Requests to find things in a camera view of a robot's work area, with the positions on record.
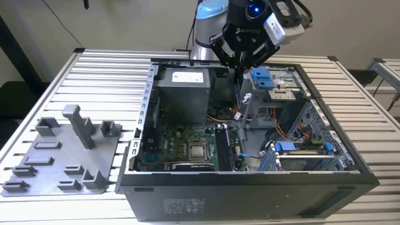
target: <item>motherboard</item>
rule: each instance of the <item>motherboard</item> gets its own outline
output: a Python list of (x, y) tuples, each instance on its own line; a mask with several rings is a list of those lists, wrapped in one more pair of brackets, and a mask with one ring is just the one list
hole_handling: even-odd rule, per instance
[[(229, 129), (229, 146), (229, 149), (222, 151), (240, 151), (236, 128)], [(158, 149), (156, 152), (144, 153), (141, 170), (173, 171), (177, 165), (198, 164), (220, 171), (218, 160), (221, 159), (217, 151), (213, 127), (161, 127)], [(242, 163), (236, 170), (244, 170)]]

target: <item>aluminum table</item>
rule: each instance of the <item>aluminum table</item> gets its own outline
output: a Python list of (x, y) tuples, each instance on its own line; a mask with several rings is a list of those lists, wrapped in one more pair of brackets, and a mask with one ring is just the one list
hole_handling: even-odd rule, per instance
[[(38, 118), (54, 117), (61, 120), (60, 123), (68, 123), (61, 110), (66, 104), (78, 104), (81, 116), (90, 117), (93, 123), (114, 120), (122, 125), (106, 192), (101, 195), (0, 196), (0, 222), (37, 225), (138, 223), (125, 196), (113, 193), (113, 189), (124, 148), (133, 137), (150, 58), (186, 59), (188, 53), (88, 49), (82, 53), (73, 53), (0, 151), (0, 184), (8, 181), (10, 170), (37, 135), (34, 125)], [(400, 224), (400, 125), (342, 65), (330, 59), (273, 56), (268, 62), (301, 64), (381, 185), (325, 220), (188, 224)]]
[(368, 70), (374, 70), (396, 91), (400, 91), (400, 60), (374, 58)]

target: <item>green circuit board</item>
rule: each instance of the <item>green circuit board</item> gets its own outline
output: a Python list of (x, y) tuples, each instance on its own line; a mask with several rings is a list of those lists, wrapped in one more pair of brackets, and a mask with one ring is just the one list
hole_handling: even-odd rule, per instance
[[(238, 146), (236, 129), (229, 130), (230, 144)], [(205, 146), (201, 160), (190, 158), (190, 146)], [(218, 170), (213, 127), (162, 127), (157, 153), (145, 153), (142, 171), (168, 171), (176, 163), (210, 163)]]

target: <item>expansion slot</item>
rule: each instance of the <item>expansion slot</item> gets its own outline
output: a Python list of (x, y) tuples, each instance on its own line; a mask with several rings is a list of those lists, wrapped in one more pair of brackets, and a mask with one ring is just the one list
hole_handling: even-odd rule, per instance
[(232, 171), (234, 168), (234, 160), (230, 147), (229, 129), (226, 125), (218, 125), (214, 128), (214, 140), (220, 171)]

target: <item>cable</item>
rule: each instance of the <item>cable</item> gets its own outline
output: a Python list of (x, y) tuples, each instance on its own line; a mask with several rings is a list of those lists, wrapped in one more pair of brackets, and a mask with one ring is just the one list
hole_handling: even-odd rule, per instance
[[(306, 126), (305, 126), (304, 124), (300, 124), (300, 125), (297, 126), (298, 129), (304, 129), (305, 127), (306, 127)], [(300, 137), (305, 136), (305, 139), (309, 139), (309, 138), (310, 138), (310, 133), (309, 133), (309, 131), (304, 131), (302, 134), (304, 134), (304, 135), (301, 135)]]
[(193, 17), (192, 26), (190, 26), (190, 29), (189, 29), (189, 35), (188, 35), (188, 40), (186, 40), (186, 47), (185, 47), (185, 50), (188, 50), (188, 47), (189, 47), (190, 36), (192, 36), (192, 44), (193, 44), (193, 46), (194, 46), (194, 25), (196, 25), (197, 6), (198, 6), (198, 4), (200, 4), (201, 2), (202, 2), (202, 0), (197, 0), (196, 11), (194, 11), (194, 17)]
[(300, 137), (297, 137), (297, 138), (294, 139), (294, 141), (297, 141), (301, 137), (304, 137), (304, 135), (301, 135)]
[(233, 106), (233, 111), (240, 113), (237, 106)]
[(298, 5), (298, 7), (302, 9), (302, 11), (305, 12), (308, 18), (309, 18), (309, 22), (312, 23), (313, 17), (312, 17), (312, 13), (308, 10), (308, 8), (305, 7), (305, 5), (300, 2), (300, 0), (293, 0), (293, 2)]
[(269, 140), (269, 141), (265, 140), (262, 142), (261, 147), (260, 147), (260, 152), (264, 151), (264, 149), (268, 149), (268, 146), (270, 145), (272, 141), (273, 140)]
[(54, 13), (54, 11), (50, 9), (50, 7), (49, 7), (49, 5), (46, 4), (46, 2), (45, 2), (44, 0), (41, 0), (41, 1), (42, 1), (42, 3), (45, 4), (45, 6), (49, 8), (49, 10), (50, 10), (50, 12), (53, 13), (54, 17), (57, 18), (57, 20), (58, 20), (58, 22), (60, 22), (62, 28), (64, 28), (65, 31), (70, 34), (70, 36), (72, 36), (73, 39), (76, 40), (77, 44), (78, 44), (80, 47), (82, 48), (80, 41), (76, 39), (76, 37), (73, 36), (73, 34), (69, 32), (69, 30), (68, 30), (66, 27), (64, 26), (64, 24), (62, 24), (60, 18), (57, 17), (57, 15), (56, 15), (56, 13)]
[(213, 121), (216, 121), (216, 122), (232, 122), (232, 120), (220, 120), (220, 119), (217, 119), (217, 118), (213, 118), (213, 117), (209, 116), (208, 114), (206, 114), (206, 117), (208, 117), (209, 119), (212, 119)]
[(284, 132), (281, 131), (280, 124), (277, 123), (277, 118), (276, 118), (276, 114), (274, 114), (274, 108), (273, 108), (272, 110), (273, 110), (272, 116), (273, 116), (273, 118), (274, 118), (274, 128), (276, 128), (277, 133), (278, 133), (280, 136), (281, 136), (284, 139), (286, 139), (289, 142), (294, 141), (294, 140), (290, 139), (290, 138), (284, 134)]
[(249, 158), (261, 158), (261, 157), (256, 157), (256, 156), (252, 156), (249, 154), (244, 154), (241, 152), (237, 152), (237, 156), (241, 156), (241, 157), (249, 157)]
[(373, 94), (372, 94), (372, 97), (374, 97), (374, 94), (376, 94), (376, 92), (377, 92), (377, 89), (380, 88), (380, 85), (381, 85), (382, 81), (384, 81), (384, 79), (381, 79), (378, 85), (376, 86), (376, 89), (374, 89), (374, 92), (373, 92)]
[(389, 107), (388, 107), (388, 110), (386, 110), (386, 111), (390, 111), (390, 109), (392, 109), (392, 107), (393, 107), (393, 105), (394, 105), (394, 102), (396, 102), (396, 101), (392, 101), (392, 102), (390, 102), (390, 104), (389, 104)]

